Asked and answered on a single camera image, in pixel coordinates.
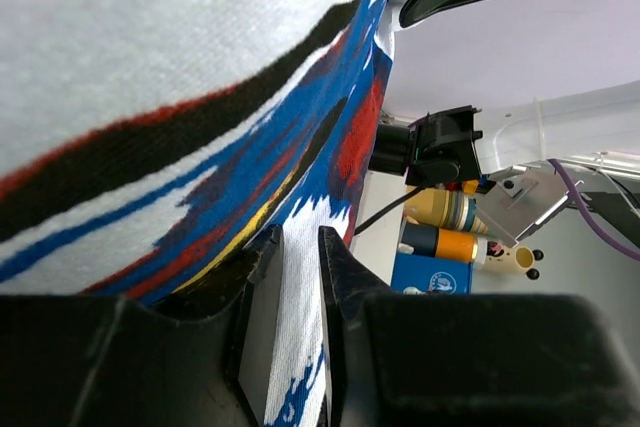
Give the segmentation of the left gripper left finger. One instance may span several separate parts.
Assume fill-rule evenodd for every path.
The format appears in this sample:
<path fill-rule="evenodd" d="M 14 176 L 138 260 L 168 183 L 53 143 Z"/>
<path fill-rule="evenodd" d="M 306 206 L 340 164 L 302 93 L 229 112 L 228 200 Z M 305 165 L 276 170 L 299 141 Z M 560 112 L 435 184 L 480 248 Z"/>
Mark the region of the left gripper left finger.
<path fill-rule="evenodd" d="M 5 426 L 258 426 L 284 237 L 274 225 L 151 307 L 115 295 L 1 299 Z"/>

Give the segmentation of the blue white patterned trousers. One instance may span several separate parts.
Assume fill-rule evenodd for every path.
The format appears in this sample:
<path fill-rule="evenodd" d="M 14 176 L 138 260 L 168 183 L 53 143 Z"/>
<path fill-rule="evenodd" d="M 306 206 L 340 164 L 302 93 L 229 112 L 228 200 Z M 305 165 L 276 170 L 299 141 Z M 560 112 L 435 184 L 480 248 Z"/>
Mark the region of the blue white patterned trousers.
<path fill-rule="evenodd" d="M 151 307 L 280 226 L 258 426 L 317 425 L 318 231 L 355 230 L 388 3 L 1 0 L 1 299 Z"/>

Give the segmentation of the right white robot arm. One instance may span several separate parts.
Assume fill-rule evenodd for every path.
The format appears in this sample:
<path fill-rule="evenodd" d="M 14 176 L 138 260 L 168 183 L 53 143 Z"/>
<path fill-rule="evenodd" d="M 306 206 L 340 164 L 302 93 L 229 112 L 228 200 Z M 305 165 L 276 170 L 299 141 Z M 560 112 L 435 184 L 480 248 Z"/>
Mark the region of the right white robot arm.
<path fill-rule="evenodd" d="M 481 169 L 639 150 L 639 0 L 482 0 L 398 22 L 383 108 L 477 109 Z"/>

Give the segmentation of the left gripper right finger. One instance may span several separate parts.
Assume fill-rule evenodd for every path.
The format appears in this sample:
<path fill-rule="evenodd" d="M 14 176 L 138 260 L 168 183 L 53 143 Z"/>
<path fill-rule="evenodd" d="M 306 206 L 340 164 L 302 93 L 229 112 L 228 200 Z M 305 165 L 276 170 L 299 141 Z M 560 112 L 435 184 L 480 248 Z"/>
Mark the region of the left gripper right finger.
<path fill-rule="evenodd" d="M 639 376 L 567 295 L 396 293 L 318 232 L 324 426 L 635 426 Z"/>

